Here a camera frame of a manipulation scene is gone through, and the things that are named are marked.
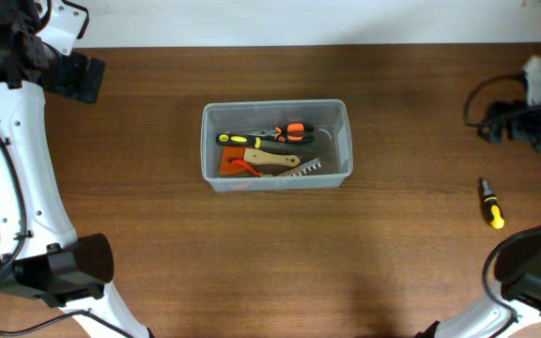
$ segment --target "storage box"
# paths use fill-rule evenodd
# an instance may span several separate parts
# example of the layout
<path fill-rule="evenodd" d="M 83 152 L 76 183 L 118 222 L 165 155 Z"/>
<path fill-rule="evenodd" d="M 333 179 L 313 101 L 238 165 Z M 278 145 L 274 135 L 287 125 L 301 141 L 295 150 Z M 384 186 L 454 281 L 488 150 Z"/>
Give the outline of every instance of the storage box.
<path fill-rule="evenodd" d="M 316 128 L 313 145 L 325 149 L 318 155 L 320 170 L 303 177 L 219 177 L 223 147 L 216 144 L 216 135 L 243 134 L 298 122 Z M 209 104 L 202 121 L 201 156 L 204 179 L 217 192 L 339 187 L 354 165 L 346 105 L 341 100 Z"/>

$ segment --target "yellow and black screwdriver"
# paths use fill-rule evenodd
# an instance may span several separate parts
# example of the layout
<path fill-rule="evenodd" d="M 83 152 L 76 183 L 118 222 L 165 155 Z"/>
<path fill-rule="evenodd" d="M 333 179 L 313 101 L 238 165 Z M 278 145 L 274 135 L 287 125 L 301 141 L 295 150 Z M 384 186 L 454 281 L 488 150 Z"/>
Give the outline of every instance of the yellow and black screwdriver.
<path fill-rule="evenodd" d="M 482 194 L 482 211 L 486 215 L 487 221 L 495 229 L 502 229 L 504 227 L 504 215 L 502 215 L 502 209 L 498 205 L 496 195 L 489 188 L 487 181 L 479 178 L 481 184 Z"/>

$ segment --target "wooden table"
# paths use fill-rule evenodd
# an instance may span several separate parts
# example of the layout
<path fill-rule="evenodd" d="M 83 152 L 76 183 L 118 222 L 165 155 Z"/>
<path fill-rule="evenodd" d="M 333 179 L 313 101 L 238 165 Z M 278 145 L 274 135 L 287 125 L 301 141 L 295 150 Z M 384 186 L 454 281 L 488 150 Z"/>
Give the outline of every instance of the wooden table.
<path fill-rule="evenodd" d="M 462 124 L 480 81 L 541 44 L 89 50 L 100 100 L 48 95 L 46 126 L 79 236 L 112 243 L 116 286 L 156 337 L 411 337 L 483 297 L 480 269 L 541 224 L 541 154 Z M 496 85 L 475 107 L 523 98 Z M 341 99 L 354 173 L 340 189 L 216 193 L 200 167 L 211 102 Z M 479 176 L 507 225 L 484 224 Z M 0 295 L 0 328 L 58 315 Z M 516 337 L 541 336 L 541 324 Z M 85 337 L 74 321 L 39 337 Z"/>

